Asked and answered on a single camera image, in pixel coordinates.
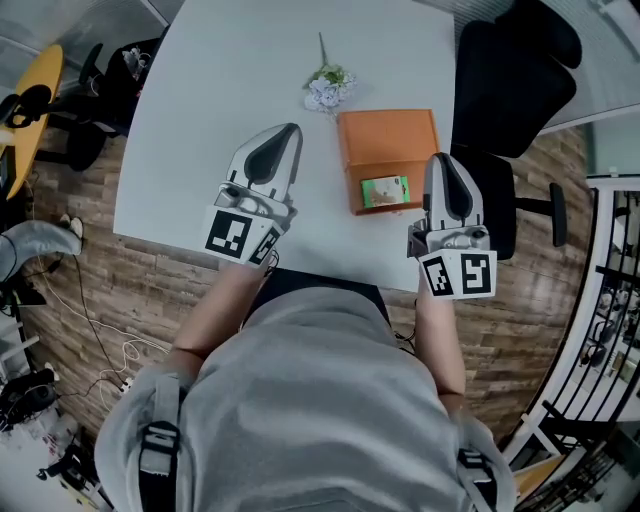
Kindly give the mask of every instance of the wooden floor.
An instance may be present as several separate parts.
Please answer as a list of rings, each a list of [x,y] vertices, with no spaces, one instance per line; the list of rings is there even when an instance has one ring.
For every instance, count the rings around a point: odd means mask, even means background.
[[[47,132],[50,148],[63,143],[56,130]],[[216,279],[214,258],[142,242],[111,231],[125,139],[107,143],[102,156],[85,173],[65,166],[38,163],[35,217],[57,220],[68,212],[83,219],[84,249],[79,262],[90,315],[125,332],[169,347],[189,310]],[[458,330],[466,360],[471,409],[500,439],[518,422],[533,398],[563,339],[582,277],[590,236],[592,199],[586,187],[585,141],[571,129],[536,139],[513,162],[518,195],[548,196],[550,180],[564,188],[568,210],[568,243],[555,249],[551,223],[518,212],[518,245],[513,259],[501,263],[495,298],[456,303]],[[34,184],[35,174],[30,182]],[[53,261],[45,259],[45,265]],[[30,262],[23,270],[39,270]],[[59,393],[84,393],[108,364],[86,319],[66,309],[33,277],[48,306],[22,310],[27,335],[39,334],[33,350],[37,366],[49,361],[61,376]],[[73,309],[82,310],[78,275],[72,258],[49,277],[53,290]],[[408,334],[413,326],[414,295],[384,290],[394,328]],[[122,368],[122,343],[117,332],[98,328],[114,365]],[[137,344],[138,362],[121,375],[133,376],[142,364],[161,359],[156,349]],[[116,395],[103,386],[111,407]],[[107,414],[98,386],[88,396],[61,400],[95,434]]]

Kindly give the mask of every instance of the backpack strap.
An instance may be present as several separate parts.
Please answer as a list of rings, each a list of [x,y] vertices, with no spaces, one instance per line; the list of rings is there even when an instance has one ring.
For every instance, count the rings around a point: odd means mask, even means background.
[[[140,505],[144,512],[173,512],[176,509],[179,412],[178,377],[158,377],[152,421],[142,432],[138,459]]]
[[[517,499],[515,480],[491,431],[468,415],[458,417],[458,427],[461,433],[458,478],[467,491],[470,509],[513,512]]]

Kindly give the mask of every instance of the orange box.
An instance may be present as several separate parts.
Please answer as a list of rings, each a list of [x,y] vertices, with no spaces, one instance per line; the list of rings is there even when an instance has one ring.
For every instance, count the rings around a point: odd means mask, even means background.
[[[366,110],[338,115],[340,152],[354,215],[422,207],[424,173],[440,151],[431,110]],[[362,180],[406,176],[408,203],[365,208]]]

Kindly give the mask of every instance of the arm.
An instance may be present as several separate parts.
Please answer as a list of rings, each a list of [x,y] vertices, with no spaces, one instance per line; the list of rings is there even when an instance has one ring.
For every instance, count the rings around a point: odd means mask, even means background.
[[[267,265],[230,264],[182,324],[165,360],[196,377],[211,352],[238,332],[255,299]]]
[[[429,368],[449,415],[464,403],[465,369],[450,300],[434,299],[420,279],[416,303],[416,356]]]

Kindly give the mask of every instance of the person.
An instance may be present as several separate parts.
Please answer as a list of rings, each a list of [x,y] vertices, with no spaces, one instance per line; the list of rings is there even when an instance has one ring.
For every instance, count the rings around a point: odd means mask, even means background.
[[[451,301],[420,281],[414,356],[377,288],[282,269],[265,281],[265,270],[223,269],[105,420],[95,461],[117,510],[513,510],[512,482],[495,507],[461,483],[468,413]],[[166,453],[149,450],[168,439],[154,441],[162,424],[147,426],[166,412],[167,376],[179,383],[171,478],[144,455]]]
[[[30,258],[59,252],[82,251],[82,221],[64,214],[58,225],[26,220],[0,234],[0,282],[8,281]]]

